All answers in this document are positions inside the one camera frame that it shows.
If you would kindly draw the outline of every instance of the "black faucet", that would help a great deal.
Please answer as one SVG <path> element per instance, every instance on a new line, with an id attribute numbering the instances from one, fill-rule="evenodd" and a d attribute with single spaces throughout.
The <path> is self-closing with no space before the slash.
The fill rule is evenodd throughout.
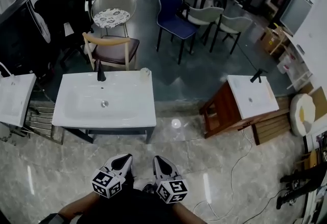
<path id="1" fill-rule="evenodd" d="M 100 60 L 96 60 L 94 71 L 98 72 L 98 82 L 104 82 L 106 80 Z"/>
<path id="2" fill-rule="evenodd" d="M 259 78 L 259 83 L 261 83 L 261 77 L 260 75 L 263 73 L 263 72 L 267 72 L 265 70 L 262 70 L 262 69 L 259 69 L 255 75 L 250 79 L 250 81 L 253 83 L 257 78 Z"/>

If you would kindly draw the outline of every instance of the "drain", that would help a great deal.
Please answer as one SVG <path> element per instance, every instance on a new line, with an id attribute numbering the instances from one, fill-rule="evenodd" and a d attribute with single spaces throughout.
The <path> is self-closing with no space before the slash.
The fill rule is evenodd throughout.
<path id="1" fill-rule="evenodd" d="M 106 108 L 109 105 L 108 101 L 102 101 L 101 102 L 101 107 Z"/>

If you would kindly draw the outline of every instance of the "tile floor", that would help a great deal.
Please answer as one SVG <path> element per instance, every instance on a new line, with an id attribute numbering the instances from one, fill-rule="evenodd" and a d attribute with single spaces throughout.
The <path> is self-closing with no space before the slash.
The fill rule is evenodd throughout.
<path id="1" fill-rule="evenodd" d="M 172 119 L 179 119 L 181 127 L 173 128 Z M 95 136 L 94 144 L 89 144 L 65 132 L 62 146 L 37 136 L 13 136 L 7 142 L 0 141 L 0 209 L 12 224 L 38 223 L 89 193 L 90 176 L 109 157 L 131 153 L 135 188 L 153 181 L 152 158 L 164 156 L 177 165 L 189 184 L 183 203 L 190 210 L 208 223 L 242 224 L 283 188 L 279 178 L 291 173 L 303 153 L 302 139 L 291 133 L 251 147 L 251 128 L 245 129 L 251 141 L 242 132 L 205 140 L 203 131 L 199 115 L 180 112 L 157 117 L 148 145 L 145 136 Z M 217 219 L 207 201 L 222 219 Z M 284 205 L 277 211 L 273 199 L 248 223 L 291 224 L 301 216 L 304 202 L 301 197 L 292 207 Z"/>

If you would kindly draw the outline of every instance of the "white sink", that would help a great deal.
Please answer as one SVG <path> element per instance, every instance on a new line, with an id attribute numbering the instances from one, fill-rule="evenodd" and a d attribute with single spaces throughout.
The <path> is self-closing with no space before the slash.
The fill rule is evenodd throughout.
<path id="1" fill-rule="evenodd" d="M 0 121 L 22 127 L 36 76 L 23 74 L 0 79 Z"/>
<path id="2" fill-rule="evenodd" d="M 252 76 L 228 75 L 227 81 L 233 92 L 241 118 L 246 119 L 279 109 L 267 77 L 261 76 L 261 83 Z"/>
<path id="3" fill-rule="evenodd" d="M 156 126 L 152 77 L 143 71 L 71 73 L 62 77 L 52 124 L 68 128 Z"/>

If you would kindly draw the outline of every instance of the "chair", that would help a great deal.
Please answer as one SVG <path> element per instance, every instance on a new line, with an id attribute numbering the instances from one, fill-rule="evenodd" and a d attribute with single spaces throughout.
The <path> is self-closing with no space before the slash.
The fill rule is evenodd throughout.
<path id="1" fill-rule="evenodd" d="M 186 9 L 182 12 L 182 15 L 192 24 L 197 27 L 207 26 L 210 27 L 215 23 L 215 21 L 220 17 L 223 8 L 218 7 L 207 7 L 204 9 L 195 9 L 189 6 L 186 6 Z M 204 45 L 208 40 L 209 33 L 206 34 Z"/>
<path id="2" fill-rule="evenodd" d="M 114 15 L 104 14 L 105 11 L 110 9 L 119 9 L 125 16 L 121 21 L 116 21 Z M 125 37 L 128 37 L 126 22 L 133 16 L 135 10 L 136 0 L 95 0 L 91 8 L 91 16 L 98 27 L 106 29 L 107 35 L 108 28 L 123 24 Z"/>
<path id="3" fill-rule="evenodd" d="M 100 60 L 104 65 L 123 67 L 129 70 L 129 63 L 133 57 L 135 68 L 139 40 L 119 36 L 109 36 L 108 39 L 96 38 L 87 33 L 83 33 L 83 37 L 93 70 L 95 60 Z M 97 45 L 93 52 L 91 52 L 88 42 Z"/>
<path id="4" fill-rule="evenodd" d="M 184 48 L 184 42 L 186 39 L 193 35 L 190 47 L 191 52 L 197 28 L 193 24 L 187 22 L 186 20 L 183 20 L 182 18 L 176 15 L 179 8 L 183 4 L 183 0 L 159 0 L 159 3 L 160 11 L 157 16 L 157 24 L 159 25 L 160 30 L 157 43 L 157 51 L 159 51 L 162 30 L 165 29 L 167 32 L 172 34 L 172 38 L 174 35 L 176 35 L 182 40 L 178 57 L 178 64 L 180 64 Z"/>
<path id="5" fill-rule="evenodd" d="M 81 49 L 84 45 L 82 32 L 91 30 L 88 13 L 85 11 L 85 0 L 38 0 L 34 5 L 35 12 L 39 13 L 49 28 L 51 43 L 55 47 L 66 51 L 60 60 L 64 68 L 64 61 L 78 50 L 88 62 L 87 56 Z M 64 24 L 69 23 L 74 33 L 66 36 Z"/>
<path id="6" fill-rule="evenodd" d="M 221 15 L 220 18 L 218 18 L 215 23 L 217 24 L 217 28 L 216 28 L 216 32 L 214 35 L 214 39 L 213 42 L 211 44 L 210 47 L 210 53 L 213 51 L 214 49 L 214 45 L 216 42 L 216 38 L 218 35 L 219 31 L 225 32 L 226 36 L 223 39 L 223 42 L 227 39 L 227 37 L 231 37 L 232 38 L 232 34 L 237 35 L 236 39 L 235 39 L 235 43 L 230 51 L 230 54 L 233 53 L 235 46 L 241 36 L 241 33 L 246 31 L 246 29 L 248 29 L 248 27 L 251 25 L 252 20 L 243 16 L 240 17 L 234 17 L 234 18 L 229 18 L 225 15 Z M 208 27 L 208 29 L 204 32 L 204 34 L 202 35 L 202 38 L 204 37 L 208 37 L 208 34 L 210 32 L 210 26 Z"/>

